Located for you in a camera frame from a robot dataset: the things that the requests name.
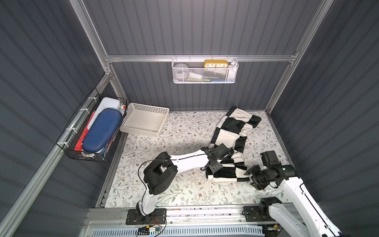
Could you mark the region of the black white checkered pillowcase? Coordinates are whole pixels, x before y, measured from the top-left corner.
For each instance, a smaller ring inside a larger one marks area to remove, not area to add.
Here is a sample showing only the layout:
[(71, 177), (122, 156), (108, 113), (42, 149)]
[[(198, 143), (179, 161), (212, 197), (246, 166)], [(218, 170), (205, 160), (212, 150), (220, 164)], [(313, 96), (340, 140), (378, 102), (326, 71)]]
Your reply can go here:
[(206, 178), (214, 182), (248, 182), (242, 157), (247, 135), (261, 122), (259, 116), (250, 114), (237, 106), (232, 107), (216, 126), (209, 148), (217, 148), (223, 145), (222, 151), (226, 152), (224, 158), (218, 158), (222, 168), (213, 171), (210, 167), (205, 170)]

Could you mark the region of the white perforated plastic basket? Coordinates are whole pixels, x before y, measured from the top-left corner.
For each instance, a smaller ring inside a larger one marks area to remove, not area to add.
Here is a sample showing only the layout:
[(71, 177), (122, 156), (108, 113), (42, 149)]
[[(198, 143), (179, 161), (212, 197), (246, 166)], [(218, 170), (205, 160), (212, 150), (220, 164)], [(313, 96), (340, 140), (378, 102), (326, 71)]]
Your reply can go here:
[(170, 109), (130, 103), (119, 130), (124, 133), (160, 138)]

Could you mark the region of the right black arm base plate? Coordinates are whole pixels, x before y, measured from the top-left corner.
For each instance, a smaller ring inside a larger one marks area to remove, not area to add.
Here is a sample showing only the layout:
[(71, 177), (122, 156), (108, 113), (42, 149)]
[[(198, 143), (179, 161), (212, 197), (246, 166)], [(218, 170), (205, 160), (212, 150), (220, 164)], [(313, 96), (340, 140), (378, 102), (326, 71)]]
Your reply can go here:
[(268, 208), (265, 206), (244, 206), (242, 215), (247, 222), (274, 221), (268, 213)]

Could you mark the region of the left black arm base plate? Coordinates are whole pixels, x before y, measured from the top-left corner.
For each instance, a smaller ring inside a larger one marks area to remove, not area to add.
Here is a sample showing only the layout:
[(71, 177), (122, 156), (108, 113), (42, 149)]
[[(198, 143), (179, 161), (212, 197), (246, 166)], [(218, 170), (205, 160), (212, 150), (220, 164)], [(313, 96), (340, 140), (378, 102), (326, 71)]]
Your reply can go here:
[(127, 213), (126, 225), (164, 225), (167, 214), (166, 208), (156, 208), (151, 214), (144, 216), (139, 209), (130, 209)]

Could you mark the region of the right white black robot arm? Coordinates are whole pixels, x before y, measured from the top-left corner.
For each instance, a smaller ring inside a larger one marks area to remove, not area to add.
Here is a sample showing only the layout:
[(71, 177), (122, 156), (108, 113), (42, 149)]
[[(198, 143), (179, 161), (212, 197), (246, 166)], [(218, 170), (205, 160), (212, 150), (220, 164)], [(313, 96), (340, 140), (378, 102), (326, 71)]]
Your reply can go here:
[(263, 190), (274, 182), (290, 198), (299, 221), (277, 197), (262, 198), (257, 209), (244, 208), (247, 221), (276, 221), (291, 237), (342, 237), (342, 231), (327, 217), (292, 165), (283, 165), (274, 151), (261, 153), (265, 169), (253, 166), (246, 171), (251, 185)]

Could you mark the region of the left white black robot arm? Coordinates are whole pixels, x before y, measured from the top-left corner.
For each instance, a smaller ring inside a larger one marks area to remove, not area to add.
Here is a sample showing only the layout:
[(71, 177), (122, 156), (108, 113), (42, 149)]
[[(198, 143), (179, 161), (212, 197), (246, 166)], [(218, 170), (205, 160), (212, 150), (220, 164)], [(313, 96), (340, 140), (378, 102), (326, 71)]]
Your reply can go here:
[(138, 178), (145, 187), (141, 200), (137, 203), (137, 212), (142, 216), (151, 215), (156, 207), (159, 195), (169, 188), (176, 175), (193, 169), (212, 172), (219, 171), (223, 166), (221, 161), (232, 153), (232, 148), (221, 144), (217, 147), (202, 147), (196, 152), (185, 155), (169, 155), (167, 152), (160, 153), (155, 159), (144, 162), (149, 164)]

